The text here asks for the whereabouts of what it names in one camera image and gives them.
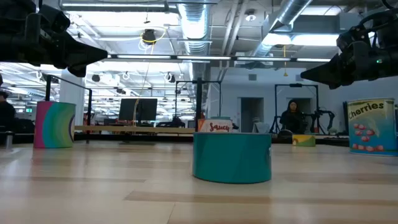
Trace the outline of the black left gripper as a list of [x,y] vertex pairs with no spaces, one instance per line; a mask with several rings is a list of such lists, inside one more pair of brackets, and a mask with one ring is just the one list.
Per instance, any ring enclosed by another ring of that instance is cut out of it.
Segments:
[[106,50],[75,40],[66,15],[39,1],[1,0],[1,61],[32,65],[59,64],[76,77],[86,77],[86,66],[106,59]]

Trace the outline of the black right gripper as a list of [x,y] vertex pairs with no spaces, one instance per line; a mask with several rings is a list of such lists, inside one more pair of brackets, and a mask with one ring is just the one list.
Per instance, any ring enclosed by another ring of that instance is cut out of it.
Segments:
[[336,54],[329,62],[302,72],[300,77],[329,85],[329,89],[334,90],[356,81],[397,76],[397,25],[389,25],[373,33],[372,39],[351,44],[352,74],[346,73],[342,59]]

